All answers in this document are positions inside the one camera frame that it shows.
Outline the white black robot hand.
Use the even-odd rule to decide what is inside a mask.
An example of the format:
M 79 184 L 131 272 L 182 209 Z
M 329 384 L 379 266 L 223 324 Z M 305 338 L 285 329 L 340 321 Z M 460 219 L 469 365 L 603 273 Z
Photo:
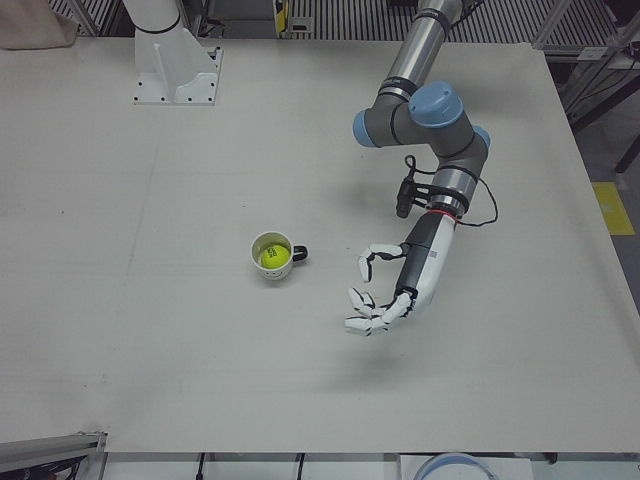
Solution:
M 456 228 L 455 218 L 442 210 L 422 215 L 404 242 L 371 244 L 358 257 L 362 280 L 372 279 L 372 262 L 404 261 L 393 298 L 382 306 L 366 291 L 351 288 L 349 299 L 356 315 L 344 321 L 347 332 L 361 336 L 389 331 L 401 320 L 429 304 L 434 296 Z

